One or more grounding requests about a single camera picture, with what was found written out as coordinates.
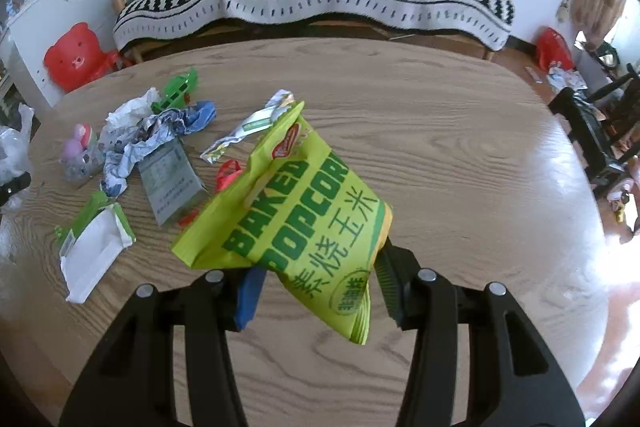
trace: screw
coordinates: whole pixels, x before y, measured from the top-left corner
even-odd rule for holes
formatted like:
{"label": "screw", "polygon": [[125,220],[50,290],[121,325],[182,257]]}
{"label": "screw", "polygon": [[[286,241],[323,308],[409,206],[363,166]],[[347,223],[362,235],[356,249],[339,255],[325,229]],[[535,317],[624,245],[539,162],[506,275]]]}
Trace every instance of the screw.
{"label": "screw", "polygon": [[210,283],[220,282],[225,278],[225,274],[222,273],[222,270],[211,270],[208,271],[204,276],[204,279]]}
{"label": "screw", "polygon": [[489,291],[498,297],[502,297],[503,295],[506,295],[507,288],[505,288],[504,284],[501,282],[492,282],[489,285]]}
{"label": "screw", "polygon": [[136,289],[136,295],[140,298],[149,297],[154,292],[154,287],[150,284],[141,284]]}
{"label": "screw", "polygon": [[422,268],[418,272],[418,278],[423,282],[433,282],[438,275],[430,268]]}

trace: crumpled paper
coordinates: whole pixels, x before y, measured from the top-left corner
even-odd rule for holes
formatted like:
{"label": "crumpled paper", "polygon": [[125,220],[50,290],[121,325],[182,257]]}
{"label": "crumpled paper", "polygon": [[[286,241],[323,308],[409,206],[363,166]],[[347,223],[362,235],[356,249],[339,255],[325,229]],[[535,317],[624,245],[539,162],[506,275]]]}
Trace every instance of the crumpled paper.
{"label": "crumpled paper", "polygon": [[66,301],[83,304],[118,254],[135,240],[119,204],[100,211],[78,239],[61,250],[60,269],[69,290]]}
{"label": "crumpled paper", "polygon": [[138,125],[140,120],[151,116],[151,104],[160,102],[161,96],[155,87],[151,87],[143,96],[132,98],[123,103],[114,112],[110,112],[106,118],[107,124],[114,129]]}
{"label": "crumpled paper", "polygon": [[175,137],[201,131],[215,117],[213,102],[197,102],[184,109],[171,108],[145,118],[137,127],[137,138],[127,143],[121,140],[115,150],[107,152],[101,190],[110,198],[118,197],[126,190],[127,177],[142,158]]}

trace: popcorn bag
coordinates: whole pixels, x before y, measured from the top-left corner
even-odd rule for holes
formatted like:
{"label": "popcorn bag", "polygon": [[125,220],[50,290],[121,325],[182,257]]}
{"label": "popcorn bag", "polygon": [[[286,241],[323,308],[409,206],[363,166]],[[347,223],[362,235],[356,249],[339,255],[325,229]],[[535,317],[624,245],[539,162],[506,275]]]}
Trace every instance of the popcorn bag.
{"label": "popcorn bag", "polygon": [[369,272],[392,212],[302,118],[303,107],[277,119],[173,252],[196,269],[263,265],[329,326],[364,344]]}

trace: red bag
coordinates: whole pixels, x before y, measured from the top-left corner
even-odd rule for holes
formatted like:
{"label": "red bag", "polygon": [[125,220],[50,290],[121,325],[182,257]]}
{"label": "red bag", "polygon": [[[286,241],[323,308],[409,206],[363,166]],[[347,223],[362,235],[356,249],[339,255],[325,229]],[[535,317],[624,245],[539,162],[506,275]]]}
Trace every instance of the red bag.
{"label": "red bag", "polygon": [[555,29],[547,28],[542,32],[537,48],[536,58],[541,70],[548,71],[553,62],[559,62],[565,71],[575,70],[571,50],[566,45],[564,37]]}

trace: green plastic toy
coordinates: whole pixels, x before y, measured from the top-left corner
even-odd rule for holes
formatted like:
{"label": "green plastic toy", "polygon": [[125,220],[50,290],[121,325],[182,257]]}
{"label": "green plastic toy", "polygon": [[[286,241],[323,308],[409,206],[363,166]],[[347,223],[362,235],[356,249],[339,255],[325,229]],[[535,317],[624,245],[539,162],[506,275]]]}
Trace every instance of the green plastic toy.
{"label": "green plastic toy", "polygon": [[155,114],[160,114],[169,108],[182,109],[191,102],[190,93],[196,88],[197,83],[198,72],[194,68],[191,68],[187,74],[174,76],[162,90],[164,98],[160,102],[152,103],[151,110]]}

